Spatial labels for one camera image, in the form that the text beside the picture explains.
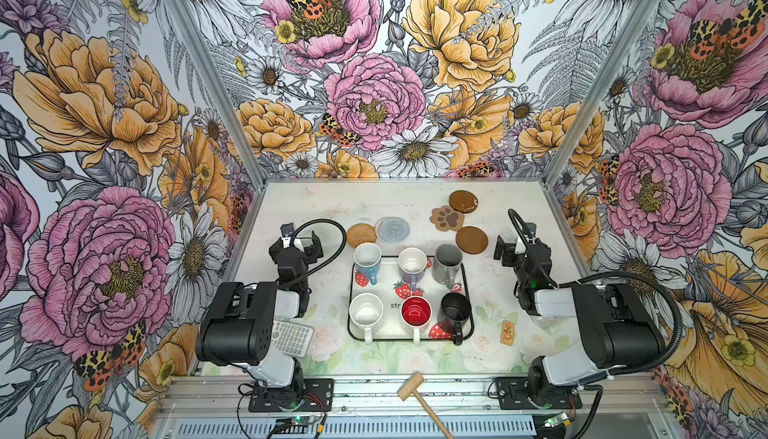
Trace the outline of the woven straw round coaster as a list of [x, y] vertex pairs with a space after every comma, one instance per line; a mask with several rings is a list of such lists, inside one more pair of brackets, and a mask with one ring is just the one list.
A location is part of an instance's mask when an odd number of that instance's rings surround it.
[[346, 242], [352, 248], [365, 243], [376, 243], [377, 239], [375, 227], [367, 223], [354, 224], [346, 232]]

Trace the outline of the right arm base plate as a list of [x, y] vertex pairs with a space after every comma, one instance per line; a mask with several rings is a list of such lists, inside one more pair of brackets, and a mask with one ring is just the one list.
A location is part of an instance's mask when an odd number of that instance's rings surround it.
[[548, 382], [529, 384], [522, 377], [501, 377], [494, 381], [497, 401], [502, 410], [578, 410], [583, 407], [578, 391]]

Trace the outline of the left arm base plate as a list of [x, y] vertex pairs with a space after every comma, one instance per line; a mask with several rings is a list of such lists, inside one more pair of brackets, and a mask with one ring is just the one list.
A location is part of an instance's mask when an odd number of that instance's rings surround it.
[[329, 412], [332, 408], [335, 381], [329, 378], [310, 378], [301, 389], [294, 385], [257, 391], [250, 399], [247, 410], [251, 413]]

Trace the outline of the grey mug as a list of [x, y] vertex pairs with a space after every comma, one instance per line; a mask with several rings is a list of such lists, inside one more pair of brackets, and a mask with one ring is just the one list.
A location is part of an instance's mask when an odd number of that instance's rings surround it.
[[448, 289], [456, 283], [456, 276], [463, 261], [462, 250], [454, 244], [442, 244], [437, 247], [432, 267], [432, 278]]

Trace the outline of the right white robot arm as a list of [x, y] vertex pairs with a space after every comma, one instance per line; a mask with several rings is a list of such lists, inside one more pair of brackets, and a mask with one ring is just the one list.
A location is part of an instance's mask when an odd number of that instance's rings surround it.
[[[494, 257], [514, 270], [520, 308], [531, 317], [573, 319], [579, 335], [566, 349], [535, 358], [525, 380], [499, 383], [501, 405], [523, 401], [529, 408], [544, 409], [576, 404], [579, 390], [604, 379], [652, 370], [676, 352], [685, 324], [667, 288], [622, 270], [559, 284], [550, 275], [551, 248], [515, 210], [509, 218], [517, 240], [498, 239]], [[650, 287], [669, 307], [669, 335], [662, 335], [651, 318], [633, 288], [636, 283]]]

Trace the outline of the brown paw shaped coaster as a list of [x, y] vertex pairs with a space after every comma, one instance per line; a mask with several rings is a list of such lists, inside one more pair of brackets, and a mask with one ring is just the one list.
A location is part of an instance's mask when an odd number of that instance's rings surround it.
[[458, 231], [464, 225], [465, 215], [450, 205], [444, 205], [432, 210], [429, 221], [439, 231]]

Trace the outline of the brown cork round coaster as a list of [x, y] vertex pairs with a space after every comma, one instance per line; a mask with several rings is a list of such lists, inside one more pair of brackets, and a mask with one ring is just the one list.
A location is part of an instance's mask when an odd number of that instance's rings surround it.
[[456, 245], [463, 252], [473, 255], [481, 254], [488, 244], [487, 234], [475, 226], [464, 226], [457, 231]]

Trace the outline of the glossy brown round coaster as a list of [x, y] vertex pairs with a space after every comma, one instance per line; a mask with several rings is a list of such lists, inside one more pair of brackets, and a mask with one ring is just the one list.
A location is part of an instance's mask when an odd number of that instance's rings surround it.
[[457, 190], [450, 194], [449, 205], [458, 212], [469, 214], [477, 209], [479, 201], [472, 192]]

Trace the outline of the blue grey woven coaster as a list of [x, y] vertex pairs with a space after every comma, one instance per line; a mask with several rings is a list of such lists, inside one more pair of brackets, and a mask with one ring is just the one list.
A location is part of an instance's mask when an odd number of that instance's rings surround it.
[[409, 223], [401, 217], [384, 217], [377, 222], [375, 228], [378, 238], [387, 243], [403, 242], [410, 234]]

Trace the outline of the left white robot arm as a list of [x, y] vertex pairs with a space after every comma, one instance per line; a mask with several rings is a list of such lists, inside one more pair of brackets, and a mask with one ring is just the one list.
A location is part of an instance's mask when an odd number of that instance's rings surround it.
[[250, 285], [221, 284], [201, 321], [198, 360], [233, 366], [252, 380], [251, 412], [294, 411], [302, 407], [306, 386], [299, 361], [278, 349], [274, 337], [280, 319], [301, 318], [311, 289], [304, 277], [323, 256], [316, 234], [300, 237], [292, 223], [269, 248], [278, 278]]

